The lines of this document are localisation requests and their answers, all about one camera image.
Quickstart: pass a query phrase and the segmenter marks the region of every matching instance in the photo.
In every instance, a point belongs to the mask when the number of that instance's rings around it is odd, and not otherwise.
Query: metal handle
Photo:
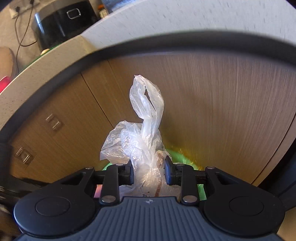
[[[59,119],[54,114],[50,114],[50,116],[46,118],[46,121],[51,124],[51,127],[54,131],[58,131],[63,125],[63,123],[59,121]]]
[[[73,11],[75,11],[75,10],[77,10],[77,11],[78,11],[78,15],[77,15],[77,16],[75,16],[75,17],[70,17],[69,13],[71,13],[71,12],[73,12]],[[73,8],[73,9],[71,9],[71,10],[67,11],[67,15],[68,15],[68,18],[69,18],[69,19],[75,19],[75,18],[78,18],[78,17],[80,17],[80,16],[81,16],[81,13],[80,13],[80,10],[79,10],[78,8]]]
[[[30,154],[25,148],[21,147],[15,156],[20,159],[24,164],[30,164],[30,162],[33,160],[34,156]]]

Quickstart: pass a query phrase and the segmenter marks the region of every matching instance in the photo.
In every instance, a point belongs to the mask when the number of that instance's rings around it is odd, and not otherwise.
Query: round black pad
[[[229,202],[230,210],[241,216],[255,216],[262,212],[263,203],[254,197],[236,197]]]
[[[75,185],[49,184],[17,202],[14,216],[22,231],[41,237],[61,237],[85,227],[95,204]]]
[[[284,219],[282,202],[271,193],[245,184],[224,185],[205,202],[204,213],[232,235],[254,237],[276,232]]]
[[[43,216],[55,217],[67,212],[70,202],[62,197],[46,197],[36,204],[36,211]]]

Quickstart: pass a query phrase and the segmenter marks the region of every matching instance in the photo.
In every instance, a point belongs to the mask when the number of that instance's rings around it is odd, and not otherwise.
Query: metal screw
[[[187,195],[187,196],[183,197],[183,201],[187,202],[187,203],[194,203],[197,201],[197,197],[193,196],[193,195]]]
[[[102,201],[105,203],[112,203],[115,202],[116,197],[112,196],[112,195],[106,195],[102,197]]]

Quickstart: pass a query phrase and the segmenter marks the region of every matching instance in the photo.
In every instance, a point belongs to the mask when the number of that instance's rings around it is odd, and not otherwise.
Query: cabinet handle
[[[21,147],[15,156],[20,159],[24,164],[28,165],[33,160],[34,156],[30,154],[25,148]]]
[[[51,125],[51,128],[54,131],[58,131],[63,125],[63,123],[59,121],[59,119],[54,114],[50,114],[50,116],[46,118],[46,121]]]

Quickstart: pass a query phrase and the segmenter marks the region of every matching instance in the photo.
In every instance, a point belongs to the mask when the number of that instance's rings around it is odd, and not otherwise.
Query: wall outlet
[[[34,6],[39,3],[40,0],[34,0]],[[22,14],[23,12],[31,9],[32,5],[30,4],[30,0],[13,0],[9,4],[9,13],[12,19],[17,17],[17,12],[15,11],[16,7],[20,7],[20,14]]]

